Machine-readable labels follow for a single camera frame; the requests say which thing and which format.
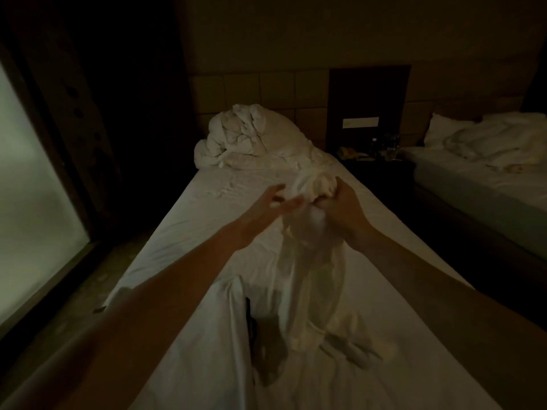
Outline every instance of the headboard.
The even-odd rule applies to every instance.
[[[434,112],[476,119],[519,110],[537,66],[536,56],[412,64],[399,128],[401,145],[421,141]],[[190,76],[190,86],[203,134],[211,117],[234,103],[260,103],[291,119],[325,149],[329,69],[198,75]]]

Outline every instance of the white bed sheet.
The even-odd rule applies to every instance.
[[[446,150],[403,149],[414,180],[449,205],[547,260],[547,161],[542,170],[496,172]]]
[[[355,189],[374,227],[464,282],[341,164],[331,165],[329,170]],[[144,282],[238,217],[266,186],[290,183],[294,177],[290,171],[200,170],[107,302],[120,288]],[[275,300],[265,299],[266,291],[261,288],[279,285],[272,271],[282,243],[281,228],[281,220],[277,220],[248,248],[237,252],[219,276],[242,276],[252,315],[259,322],[259,334],[261,328],[265,330],[260,317],[271,316],[276,308]],[[395,358],[361,370],[323,350],[310,356],[290,353],[282,375],[269,387],[263,387],[256,374],[259,408],[499,409],[368,259],[347,246],[345,251],[347,272],[342,296],[363,317],[369,330],[395,342]]]

